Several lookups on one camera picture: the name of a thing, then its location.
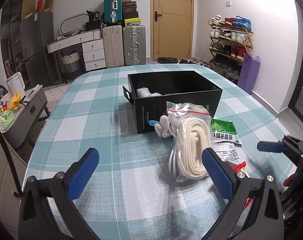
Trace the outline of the white drawer desk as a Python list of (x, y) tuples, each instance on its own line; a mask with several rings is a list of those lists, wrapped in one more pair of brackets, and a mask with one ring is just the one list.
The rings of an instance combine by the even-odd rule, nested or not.
[(47, 51), (51, 54), (66, 48), (70, 49), (72, 46), (82, 46), (81, 55), (83, 56), (87, 72), (106, 68), (104, 45), (100, 29), (86, 31), (49, 43)]

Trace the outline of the beige suitcase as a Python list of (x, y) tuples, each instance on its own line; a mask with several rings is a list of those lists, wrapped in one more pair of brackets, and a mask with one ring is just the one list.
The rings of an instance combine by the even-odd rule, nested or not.
[(124, 66), (122, 26), (113, 25), (102, 29), (107, 68)]

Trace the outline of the striped laundry basket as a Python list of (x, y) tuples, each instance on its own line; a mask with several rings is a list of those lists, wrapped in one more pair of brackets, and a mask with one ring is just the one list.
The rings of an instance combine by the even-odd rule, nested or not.
[(67, 80), (74, 80), (81, 75), (81, 58), (79, 52), (72, 51), (72, 54), (61, 57), (64, 76)]

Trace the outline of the grey refrigerator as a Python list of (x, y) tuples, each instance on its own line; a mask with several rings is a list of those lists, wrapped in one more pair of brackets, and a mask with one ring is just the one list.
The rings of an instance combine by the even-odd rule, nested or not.
[(53, 56), (47, 45), (55, 39), (53, 32), (53, 13), (38, 11), (20, 24), (21, 46), (28, 78), (34, 87), (44, 87), (58, 81)]

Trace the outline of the green white sachet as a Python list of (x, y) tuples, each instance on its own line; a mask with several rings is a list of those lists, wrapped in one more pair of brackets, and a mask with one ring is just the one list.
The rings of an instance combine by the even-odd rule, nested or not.
[(212, 119), (211, 129), (215, 143), (230, 142), (236, 145), (242, 145), (233, 122)]

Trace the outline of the wooden shoe rack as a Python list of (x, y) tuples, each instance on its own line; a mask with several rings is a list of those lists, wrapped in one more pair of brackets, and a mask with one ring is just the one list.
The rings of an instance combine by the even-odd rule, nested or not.
[(245, 56), (253, 49), (251, 21), (241, 16), (222, 18), (216, 15), (208, 19), (208, 25), (211, 27), (209, 52), (212, 54), (209, 68), (238, 83)]

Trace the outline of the grey side cart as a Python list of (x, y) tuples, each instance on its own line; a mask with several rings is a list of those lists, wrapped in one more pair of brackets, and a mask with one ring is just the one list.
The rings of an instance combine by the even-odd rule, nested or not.
[(50, 117), (47, 97), (42, 85), (28, 90), (26, 94), (29, 96), (29, 100), (13, 111), (14, 120), (8, 128), (2, 129), (0, 126), (0, 132), (14, 150), (21, 149), (26, 142), (33, 146), (31, 130), (37, 122)]

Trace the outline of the black cardboard box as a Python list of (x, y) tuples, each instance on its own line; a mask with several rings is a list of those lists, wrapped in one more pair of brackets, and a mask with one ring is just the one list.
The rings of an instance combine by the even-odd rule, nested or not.
[(154, 130), (148, 121), (159, 120), (168, 101), (202, 105), (213, 117), (222, 95), (218, 85), (194, 70), (129, 74), (128, 84), (123, 94), (132, 104), (139, 134)]

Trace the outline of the white printed sachet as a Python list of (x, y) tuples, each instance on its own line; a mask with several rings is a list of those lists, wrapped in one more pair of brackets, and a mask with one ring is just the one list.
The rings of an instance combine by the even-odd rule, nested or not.
[(235, 145), (230, 142), (219, 142), (215, 143), (215, 152), (220, 157), (220, 159), (227, 163), (227, 160), (235, 163), (241, 163), (238, 152)]

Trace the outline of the white blue plush toy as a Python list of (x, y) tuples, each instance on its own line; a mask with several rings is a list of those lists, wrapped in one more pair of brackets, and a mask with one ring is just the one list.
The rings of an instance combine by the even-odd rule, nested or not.
[(162, 115), (159, 121), (149, 120), (149, 125), (154, 127), (157, 135), (160, 138), (169, 138), (171, 137), (171, 132), (169, 129), (169, 118), (166, 115)]

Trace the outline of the red white packet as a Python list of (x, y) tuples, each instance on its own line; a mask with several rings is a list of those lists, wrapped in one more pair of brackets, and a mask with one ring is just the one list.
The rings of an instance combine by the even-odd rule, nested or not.
[[(241, 163), (235, 163), (227, 160), (227, 163), (230, 165), (230, 167), (234, 170), (234, 172), (244, 172), (248, 176), (248, 173), (245, 171), (246, 162), (243, 161)], [(247, 198), (246, 202), (244, 204), (243, 210), (245, 210), (252, 202), (252, 198)]]

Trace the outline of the silver suitcase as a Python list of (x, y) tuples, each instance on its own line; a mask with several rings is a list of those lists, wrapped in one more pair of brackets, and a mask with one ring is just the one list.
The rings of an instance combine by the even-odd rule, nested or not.
[(146, 29), (143, 25), (123, 28), (124, 63), (134, 66), (146, 63)]

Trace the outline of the black bag on desk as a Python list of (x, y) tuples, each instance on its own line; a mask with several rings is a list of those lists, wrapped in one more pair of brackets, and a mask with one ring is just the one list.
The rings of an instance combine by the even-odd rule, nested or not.
[(91, 31), (101, 28), (101, 18), (99, 10), (87, 10), (88, 21), (85, 23), (86, 31)]

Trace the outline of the wooden door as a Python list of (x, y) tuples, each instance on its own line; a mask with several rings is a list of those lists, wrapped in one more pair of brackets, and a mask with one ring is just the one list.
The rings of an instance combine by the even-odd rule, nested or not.
[(190, 58), (194, 0), (151, 0), (151, 56)]

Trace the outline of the teal suitcase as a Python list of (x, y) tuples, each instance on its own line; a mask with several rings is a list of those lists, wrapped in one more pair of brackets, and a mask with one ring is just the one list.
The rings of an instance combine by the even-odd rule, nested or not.
[(122, 16), (122, 0), (104, 0), (104, 22), (111, 25), (121, 25)]

